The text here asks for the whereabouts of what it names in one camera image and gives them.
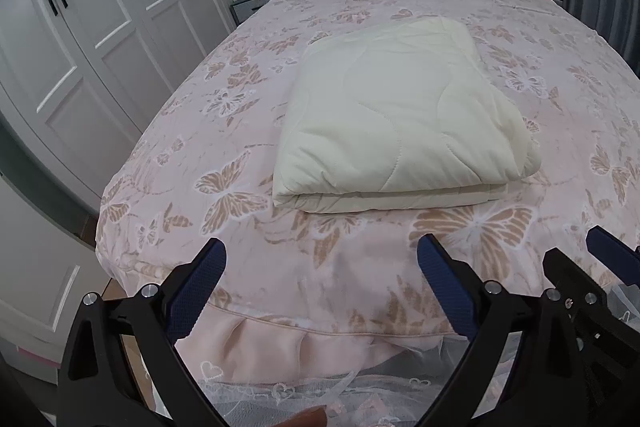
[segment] wooden floor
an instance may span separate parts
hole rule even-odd
[[[124,299],[127,297],[124,289],[118,284],[115,279],[111,279],[107,288],[102,293],[102,299],[109,301],[113,299]],[[129,337],[127,335],[122,336],[125,349],[127,351],[127,357],[129,359],[129,365],[133,370],[133,375],[136,378],[140,392],[145,399],[146,406],[151,410],[156,409],[156,403],[154,401],[153,391],[151,387],[151,380],[146,374],[145,367],[142,365],[142,357],[138,344],[136,344],[135,337]]]

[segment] floor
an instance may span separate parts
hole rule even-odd
[[[120,284],[115,279],[111,279],[111,281],[107,285],[107,288],[102,293],[102,299],[106,301],[112,299],[123,299],[126,297],[127,294],[125,293],[124,289],[122,289],[122,286],[120,286]],[[129,365],[133,370],[133,375],[136,378],[136,382],[138,383],[140,392],[145,399],[146,406],[151,410],[155,410],[156,403],[154,402],[151,380],[146,374],[145,367],[142,364],[142,356],[140,355],[138,344],[136,344],[136,338],[123,335],[122,341],[124,343],[125,350],[127,351]]]
[[[90,247],[95,248],[95,230],[98,227],[98,220],[95,216],[87,214],[82,224],[82,229],[78,237],[88,244]]]
[[[56,385],[33,378],[13,367],[11,371],[15,380],[39,410],[52,415],[56,414],[58,410],[58,387]]]

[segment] butterfly pattern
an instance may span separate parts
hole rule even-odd
[[[500,200],[469,207],[343,215],[274,208],[281,126],[309,43],[436,13],[470,29],[486,74],[526,115],[542,169]],[[639,95],[624,60],[551,0],[271,0],[171,95],[108,183],[98,256],[133,295],[191,261],[208,237],[225,243],[225,274],[197,338],[180,353],[194,375],[202,360],[207,378],[254,375],[248,357],[231,366],[220,344],[198,337],[203,331],[237,335],[257,356],[273,348],[282,353],[273,367],[291,375],[300,367],[273,343],[295,335],[287,345],[322,335],[308,344],[309,371],[320,371],[313,361],[329,352],[341,354],[332,342],[345,336],[420,345],[452,331],[417,267],[425,233],[512,293],[542,292],[541,259],[553,247],[594,280],[613,281],[590,261],[584,235],[601,225],[631,247],[638,241]],[[340,368],[351,362],[341,359]]]
[[[215,194],[216,201],[209,207],[200,229],[202,235],[212,235],[221,230],[229,218],[241,220],[245,216],[266,210],[269,201],[259,194],[232,190],[249,159],[245,151],[222,170],[202,176],[195,184],[203,194]]]
[[[138,225],[136,227],[136,237],[138,239],[138,251],[142,252],[145,245],[155,245],[158,241],[158,220],[159,216],[154,217],[146,227]]]
[[[217,89],[214,91],[212,98],[207,100],[209,103],[207,103],[202,111],[209,114],[217,110],[220,118],[226,118],[235,113],[241,107],[242,102],[249,98],[254,92],[254,89],[250,89],[231,96],[228,90]]]

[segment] metal screw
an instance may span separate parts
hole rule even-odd
[[[153,297],[156,293],[158,293],[158,285],[157,284],[147,284],[142,286],[142,290],[140,293],[144,298]]]
[[[561,298],[560,292],[555,288],[549,288],[545,291],[546,298],[553,302],[558,302]]]
[[[86,306],[91,306],[97,300],[98,300],[97,293],[94,293],[94,292],[87,293],[87,295],[82,297],[82,304],[85,304]]]
[[[487,281],[484,283],[484,289],[491,295],[498,295],[502,291],[502,285],[497,281]]]

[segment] blue gripper pad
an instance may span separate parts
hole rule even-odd
[[[640,255],[601,227],[587,233],[587,250],[627,286],[640,285]]]
[[[226,249],[222,241],[206,245],[206,253],[186,279],[169,305],[166,317],[166,336],[172,344],[188,336],[193,330],[213,289],[226,266]]]
[[[454,331],[472,341],[478,333],[474,301],[430,235],[418,241],[418,266],[426,277]]]

